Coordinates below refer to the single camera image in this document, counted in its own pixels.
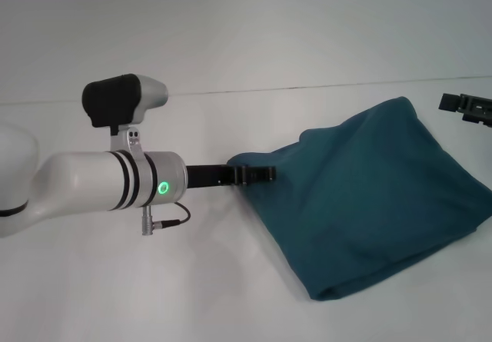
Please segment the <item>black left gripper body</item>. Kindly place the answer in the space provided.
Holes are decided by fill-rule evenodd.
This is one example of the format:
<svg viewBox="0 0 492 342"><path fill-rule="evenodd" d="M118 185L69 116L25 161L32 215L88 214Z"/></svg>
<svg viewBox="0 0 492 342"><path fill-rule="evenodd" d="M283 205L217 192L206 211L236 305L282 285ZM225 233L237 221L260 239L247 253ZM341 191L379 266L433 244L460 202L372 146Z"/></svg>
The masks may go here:
<svg viewBox="0 0 492 342"><path fill-rule="evenodd" d="M234 185L234 169L227 165L188 165L188 188Z"/></svg>

